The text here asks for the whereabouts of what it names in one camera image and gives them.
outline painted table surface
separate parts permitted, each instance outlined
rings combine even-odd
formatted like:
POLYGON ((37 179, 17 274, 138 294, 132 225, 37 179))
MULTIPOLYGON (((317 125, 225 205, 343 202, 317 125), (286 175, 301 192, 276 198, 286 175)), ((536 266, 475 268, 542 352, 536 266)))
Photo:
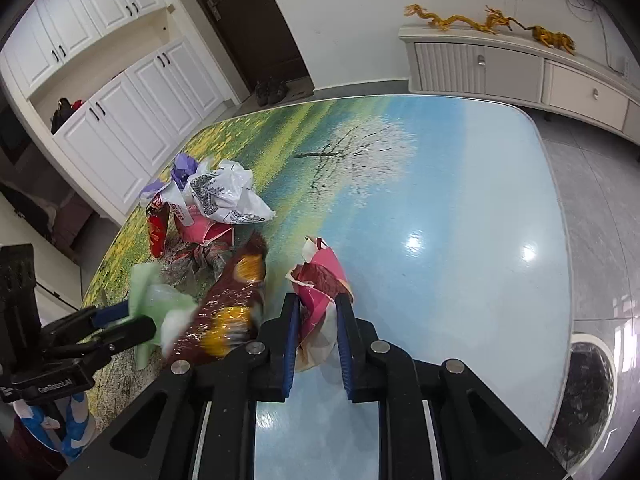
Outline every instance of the painted table surface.
MULTIPOLYGON (((546 442, 568 363, 570 276, 556 189, 522 111, 439 96, 327 100, 223 121, 185 151, 252 168, 277 212, 258 226, 270 245, 272 316, 305 235, 319 235, 344 266, 356 315, 381 338, 423 361, 462 359, 546 442)), ((124 298, 147 243, 138 208, 85 303, 99 303, 101 289, 124 298)), ((90 396, 96 415, 108 422, 152 377, 115 360, 90 396)), ((337 349, 295 375, 285 404, 258 406, 257 479, 377 471, 377 406, 347 401, 337 349)))

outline wire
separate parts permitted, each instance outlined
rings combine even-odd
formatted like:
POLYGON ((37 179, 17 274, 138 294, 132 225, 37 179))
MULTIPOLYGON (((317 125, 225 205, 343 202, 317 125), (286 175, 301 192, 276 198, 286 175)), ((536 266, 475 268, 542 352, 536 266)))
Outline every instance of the wire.
POLYGON ((60 298, 60 295, 57 292, 54 292, 53 290, 49 290, 46 286, 44 286, 43 284, 41 284, 38 281, 36 281, 36 285, 38 285, 40 288, 43 288, 44 290, 46 290, 50 295, 52 295, 57 300, 62 301, 62 303, 64 303, 65 305, 70 306, 76 312, 80 312, 80 310, 78 308, 74 307, 71 303, 69 303, 68 301, 65 301, 62 298, 60 298))

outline wall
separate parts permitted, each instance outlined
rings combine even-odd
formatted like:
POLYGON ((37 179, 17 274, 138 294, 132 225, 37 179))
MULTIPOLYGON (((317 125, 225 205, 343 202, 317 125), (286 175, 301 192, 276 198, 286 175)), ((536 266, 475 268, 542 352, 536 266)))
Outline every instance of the wall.
MULTIPOLYGON (((484 6, 497 7, 526 25, 541 24, 574 38, 579 55, 606 65, 600 21, 594 12, 574 9, 565 0, 276 0, 280 6, 316 89, 374 80, 408 78, 401 25, 420 23, 402 10, 418 3, 441 17, 464 14, 484 21, 484 6)), ((571 0, 578 5, 578 0, 571 0)), ((627 56, 630 81, 640 86, 640 67, 606 12, 600 11, 607 32, 609 59, 620 69, 627 56)))

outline drawer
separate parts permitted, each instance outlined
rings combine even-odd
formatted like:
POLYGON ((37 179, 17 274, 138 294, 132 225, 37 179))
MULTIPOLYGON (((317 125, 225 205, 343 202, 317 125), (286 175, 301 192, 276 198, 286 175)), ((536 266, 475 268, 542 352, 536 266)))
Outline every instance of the drawer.
POLYGON ((548 62, 543 101, 622 130, 628 99, 612 87, 570 68, 548 62))

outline crumpled paper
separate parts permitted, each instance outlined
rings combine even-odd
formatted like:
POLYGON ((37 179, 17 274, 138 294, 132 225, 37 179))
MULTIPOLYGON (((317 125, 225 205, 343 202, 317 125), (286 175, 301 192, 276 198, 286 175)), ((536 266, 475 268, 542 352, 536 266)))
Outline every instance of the crumpled paper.
POLYGON ((300 297, 301 312, 296 371, 301 372, 324 362, 338 337, 337 310, 334 298, 353 294, 335 253, 322 238, 305 237, 302 257, 305 261, 287 274, 293 290, 300 297))

